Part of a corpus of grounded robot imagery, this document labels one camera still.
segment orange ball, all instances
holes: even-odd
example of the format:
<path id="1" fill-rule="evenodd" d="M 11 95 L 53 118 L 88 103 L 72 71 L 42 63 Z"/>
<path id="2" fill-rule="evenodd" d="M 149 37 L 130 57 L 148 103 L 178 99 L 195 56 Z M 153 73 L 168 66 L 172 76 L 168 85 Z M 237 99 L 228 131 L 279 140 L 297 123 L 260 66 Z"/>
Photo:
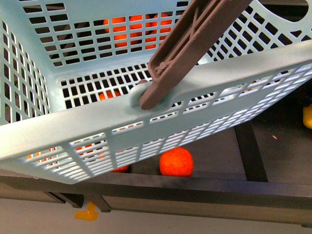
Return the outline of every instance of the orange ball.
<path id="1" fill-rule="evenodd" d="M 122 34 L 114 36 L 114 40 L 122 40 L 122 39 L 127 39 L 127 35 Z M 127 46 L 127 42 L 115 43 L 115 47 L 124 47 L 124 46 Z"/>
<path id="2" fill-rule="evenodd" d="M 113 18 L 112 19 L 112 23 L 124 23 L 126 22 L 126 18 L 125 17 L 119 17 L 119 18 Z M 108 24 L 108 19 L 105 19 L 103 21 L 103 25 L 107 25 Z M 122 32 L 122 31 L 126 31 L 126 26 L 119 26 L 119 27 L 114 27 L 113 28 L 113 32 Z M 105 28 L 105 31 L 107 33 L 109 33 L 109 28 Z"/>
<path id="3" fill-rule="evenodd" d="M 194 161 L 190 152 L 178 147 L 162 154 L 159 167 L 163 176 L 190 177 L 194 169 Z"/>
<path id="4" fill-rule="evenodd" d="M 161 36 L 159 39 L 160 40 L 165 40 L 167 36 Z"/>
<path id="5" fill-rule="evenodd" d="M 156 41 L 156 38 L 147 38 L 147 39 L 145 39 L 145 42 L 153 42 L 153 41 Z M 153 44 L 153 45 L 146 45 L 146 46 L 145 46 L 145 49 L 146 49 L 146 50 L 148 50 L 148 49 L 154 49 L 154 48 L 156 48 L 156 45 L 155 45 L 155 44 Z"/>
<path id="6" fill-rule="evenodd" d="M 128 170 L 128 168 L 129 168 L 129 165 L 112 170 L 112 172 L 124 173 Z"/>
<path id="7" fill-rule="evenodd" d="M 114 91 L 114 93 L 115 93 L 116 97 L 121 96 L 121 94 L 118 91 Z M 108 98 L 113 98 L 114 97 L 112 91 L 110 91 L 110 90 L 106 91 L 106 95 L 107 95 Z M 99 97 L 99 99 L 101 101 L 106 99 L 104 93 L 101 93 L 98 97 Z"/>
<path id="8" fill-rule="evenodd" d="M 168 17 L 168 15 L 166 13 L 161 13 L 161 17 Z M 172 23 L 172 20 L 171 19 L 168 19 L 168 20 L 163 20 L 160 22 L 160 25 L 169 25 Z M 157 26 L 157 22 L 151 22 L 151 27 L 156 27 Z M 170 32 L 171 28 L 162 28 L 160 30 L 161 33 L 167 33 L 167 32 Z"/>
<path id="9" fill-rule="evenodd" d="M 78 148 L 76 148 L 76 151 L 78 151 L 78 150 L 82 150 L 82 147 L 78 147 Z"/>
<path id="10" fill-rule="evenodd" d="M 130 37 L 131 38 L 137 38 L 137 37 L 141 37 L 142 36 L 142 33 L 141 32 L 136 32 L 136 33 L 130 33 Z M 130 42 L 131 45 L 136 45 L 139 43 L 139 40 L 132 40 Z"/>
<path id="11" fill-rule="evenodd" d="M 131 16 L 131 17 L 130 17 L 130 21 L 140 21 L 140 20 L 142 20 L 142 19 L 143 19 L 143 16 L 142 16 L 142 15 L 137 15 L 137 16 Z M 146 27 L 151 27 L 151 23 L 146 23 L 145 25 L 146 25 Z M 140 28 L 142 28 L 142 24 L 141 24 L 141 23 L 130 25 L 130 29 L 140 29 Z"/>

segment plastic basket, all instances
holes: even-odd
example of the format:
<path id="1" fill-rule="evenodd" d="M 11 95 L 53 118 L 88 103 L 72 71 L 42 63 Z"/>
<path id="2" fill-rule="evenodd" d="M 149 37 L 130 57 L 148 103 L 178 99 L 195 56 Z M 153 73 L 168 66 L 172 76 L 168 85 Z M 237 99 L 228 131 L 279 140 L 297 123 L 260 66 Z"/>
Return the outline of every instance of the plastic basket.
<path id="1" fill-rule="evenodd" d="M 77 183 L 248 121 L 312 77 L 312 42 L 302 42 L 312 9 L 289 22 L 255 0 L 157 107 L 141 110 L 149 83 L 135 84 L 150 80 L 161 29 L 189 3 L 0 0 L 0 168 Z"/>

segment yellow plastic piece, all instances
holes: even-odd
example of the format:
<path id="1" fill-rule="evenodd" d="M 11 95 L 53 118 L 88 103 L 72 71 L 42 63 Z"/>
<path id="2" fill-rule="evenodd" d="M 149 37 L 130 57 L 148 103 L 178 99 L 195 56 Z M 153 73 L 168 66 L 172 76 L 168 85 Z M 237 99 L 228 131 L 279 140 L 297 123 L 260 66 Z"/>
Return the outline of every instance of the yellow plastic piece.
<path id="1" fill-rule="evenodd" d="M 96 221 L 98 219 L 98 212 L 96 212 L 96 205 L 92 202 L 88 203 L 88 209 L 86 211 L 77 211 L 75 219 L 82 219 L 87 221 Z"/>
<path id="2" fill-rule="evenodd" d="M 303 108 L 303 124 L 312 129 L 312 105 Z"/>

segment basket handle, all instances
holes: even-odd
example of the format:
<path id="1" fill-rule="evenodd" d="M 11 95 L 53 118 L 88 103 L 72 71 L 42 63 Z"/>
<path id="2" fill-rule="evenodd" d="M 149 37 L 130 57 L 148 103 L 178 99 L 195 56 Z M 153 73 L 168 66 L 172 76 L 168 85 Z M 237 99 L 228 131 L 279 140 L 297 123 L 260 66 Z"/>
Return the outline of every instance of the basket handle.
<path id="1" fill-rule="evenodd" d="M 252 0 L 193 0 L 149 61 L 152 85 L 139 98 L 155 107 L 196 65 Z"/>

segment gray floor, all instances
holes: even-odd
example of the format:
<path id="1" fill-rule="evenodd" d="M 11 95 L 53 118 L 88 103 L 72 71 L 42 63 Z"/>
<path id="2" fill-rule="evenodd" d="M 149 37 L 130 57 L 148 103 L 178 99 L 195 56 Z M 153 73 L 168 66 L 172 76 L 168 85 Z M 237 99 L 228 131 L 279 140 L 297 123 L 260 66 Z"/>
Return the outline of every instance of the gray floor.
<path id="1" fill-rule="evenodd" d="M 74 219 L 69 204 L 0 199 L 4 234 L 311 234 L 299 225 L 112 211 L 97 221 Z"/>

